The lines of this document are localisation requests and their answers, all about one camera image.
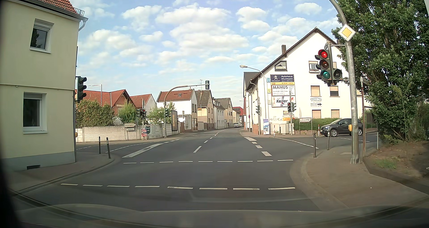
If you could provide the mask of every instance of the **fence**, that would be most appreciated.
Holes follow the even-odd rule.
[[[150,132],[147,134],[147,139],[163,137],[162,125],[145,125],[150,126]],[[171,131],[171,123],[167,123],[167,136],[180,133],[180,128],[177,131]],[[110,141],[120,140],[138,140],[142,138],[142,125],[136,127],[124,126],[107,126],[107,127],[83,127],[76,129],[78,137],[76,142],[97,142],[98,137],[105,140],[106,137]]]

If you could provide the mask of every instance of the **sky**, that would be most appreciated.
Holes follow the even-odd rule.
[[[153,94],[210,81],[243,106],[245,65],[264,69],[314,27],[339,27],[328,0],[70,0],[89,20],[78,37],[88,90]]]

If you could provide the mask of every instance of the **tree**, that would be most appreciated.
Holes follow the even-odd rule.
[[[123,123],[131,123],[136,121],[136,107],[130,102],[126,103],[119,111],[118,117]]]
[[[106,104],[100,106],[95,100],[83,99],[76,104],[76,127],[101,127],[113,124],[114,111]]]
[[[176,110],[176,107],[174,106],[174,103],[170,102],[167,105],[167,109],[168,110]],[[164,104],[162,103],[162,107],[158,107],[158,108],[152,108],[151,111],[149,112],[149,114],[147,115],[147,118],[151,120],[151,122],[153,124],[161,124],[164,122],[164,115],[165,115],[165,111],[164,111]],[[166,118],[166,122],[167,123],[171,123],[171,116]]]
[[[429,19],[423,0],[337,0],[350,27],[356,71],[369,82],[364,93],[382,133],[410,138],[429,64]],[[342,43],[339,28],[332,33]],[[345,48],[340,48],[345,58]]]

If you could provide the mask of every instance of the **dirt patch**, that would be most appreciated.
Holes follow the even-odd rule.
[[[429,180],[429,142],[384,147],[368,159],[380,168]]]

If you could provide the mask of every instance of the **dark suv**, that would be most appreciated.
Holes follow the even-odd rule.
[[[320,127],[320,134],[324,135],[325,137],[328,136],[328,132],[330,132],[331,137],[336,137],[339,134],[349,134],[351,136],[351,132],[348,130],[348,126],[350,124],[351,118],[338,119],[328,125]],[[357,125],[359,127],[357,133],[359,134],[359,136],[362,136],[363,124],[359,119],[357,120]]]

